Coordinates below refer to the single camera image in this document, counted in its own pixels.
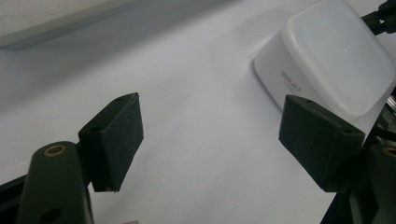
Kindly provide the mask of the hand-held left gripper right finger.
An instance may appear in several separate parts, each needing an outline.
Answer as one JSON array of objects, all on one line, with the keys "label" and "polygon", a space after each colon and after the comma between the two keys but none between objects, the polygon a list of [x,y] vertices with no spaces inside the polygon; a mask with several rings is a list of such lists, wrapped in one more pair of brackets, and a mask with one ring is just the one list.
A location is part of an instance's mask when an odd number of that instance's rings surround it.
[{"label": "hand-held left gripper right finger", "polygon": [[326,192],[348,188],[347,166],[361,153],[364,132],[316,102],[287,95],[280,143]]}]

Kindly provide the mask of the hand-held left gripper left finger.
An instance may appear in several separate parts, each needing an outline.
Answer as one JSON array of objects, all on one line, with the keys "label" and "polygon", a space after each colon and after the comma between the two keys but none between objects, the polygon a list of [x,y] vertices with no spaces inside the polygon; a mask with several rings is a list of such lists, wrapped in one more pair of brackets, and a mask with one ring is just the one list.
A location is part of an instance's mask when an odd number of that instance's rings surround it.
[{"label": "hand-held left gripper left finger", "polygon": [[119,191],[144,139],[139,94],[111,101],[78,132],[78,138],[93,189]]}]

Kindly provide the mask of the black metal stand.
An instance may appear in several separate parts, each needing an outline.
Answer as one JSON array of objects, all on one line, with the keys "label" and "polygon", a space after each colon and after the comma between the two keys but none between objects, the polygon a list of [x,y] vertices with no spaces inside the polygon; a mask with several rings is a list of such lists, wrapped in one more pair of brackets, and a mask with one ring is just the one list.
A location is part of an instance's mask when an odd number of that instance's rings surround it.
[{"label": "black metal stand", "polygon": [[374,35],[396,33],[396,0],[387,0],[378,7],[377,11],[371,12],[361,18]]}]

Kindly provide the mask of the translucent white container lid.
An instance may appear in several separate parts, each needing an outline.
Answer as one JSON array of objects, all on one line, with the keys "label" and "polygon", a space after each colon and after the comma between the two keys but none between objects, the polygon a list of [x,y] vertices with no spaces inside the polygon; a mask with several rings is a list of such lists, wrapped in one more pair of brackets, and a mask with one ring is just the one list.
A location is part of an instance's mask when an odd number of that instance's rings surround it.
[{"label": "translucent white container lid", "polygon": [[389,54],[344,0],[320,0],[299,11],[281,34],[319,97],[347,120],[366,115],[396,81]]}]

